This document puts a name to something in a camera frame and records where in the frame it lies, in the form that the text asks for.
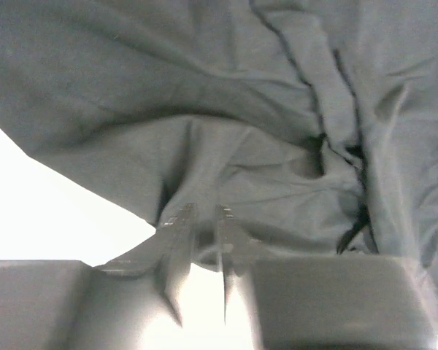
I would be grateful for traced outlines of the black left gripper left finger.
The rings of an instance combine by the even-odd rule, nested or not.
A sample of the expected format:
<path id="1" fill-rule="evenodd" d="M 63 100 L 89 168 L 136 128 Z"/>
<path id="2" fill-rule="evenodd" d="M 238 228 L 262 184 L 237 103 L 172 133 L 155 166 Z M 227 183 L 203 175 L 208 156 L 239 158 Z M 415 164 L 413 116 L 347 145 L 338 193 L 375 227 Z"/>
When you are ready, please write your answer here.
<path id="1" fill-rule="evenodd" d="M 194 256 L 196 206 L 185 204 L 146 241 L 98 266 L 102 273 L 119 279 L 138 279 L 153 274 L 154 285 L 164 298 L 176 323 L 183 324 L 181 289 Z"/>

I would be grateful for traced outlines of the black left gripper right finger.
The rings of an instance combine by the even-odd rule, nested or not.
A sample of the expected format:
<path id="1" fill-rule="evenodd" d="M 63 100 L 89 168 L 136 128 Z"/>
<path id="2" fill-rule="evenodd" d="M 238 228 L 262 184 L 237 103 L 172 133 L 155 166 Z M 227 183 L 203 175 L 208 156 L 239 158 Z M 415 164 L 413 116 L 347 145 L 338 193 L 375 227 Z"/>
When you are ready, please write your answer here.
<path id="1" fill-rule="evenodd" d="M 223 324 L 228 324 L 228 307 L 235 292 L 245 299 L 246 314 L 255 306 L 251 267 L 254 248 L 245 229 L 237 224 L 230 208 L 216 208 L 215 241 L 223 279 Z"/>

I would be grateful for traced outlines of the black trousers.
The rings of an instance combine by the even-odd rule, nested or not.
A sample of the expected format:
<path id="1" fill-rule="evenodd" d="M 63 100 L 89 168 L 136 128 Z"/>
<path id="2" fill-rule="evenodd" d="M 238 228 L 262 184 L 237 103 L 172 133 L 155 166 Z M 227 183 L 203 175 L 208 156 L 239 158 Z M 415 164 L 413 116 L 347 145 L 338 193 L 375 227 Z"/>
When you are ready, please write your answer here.
<path id="1" fill-rule="evenodd" d="M 0 128 L 151 225 L 222 204 L 438 289 L 438 1 L 0 1 Z"/>

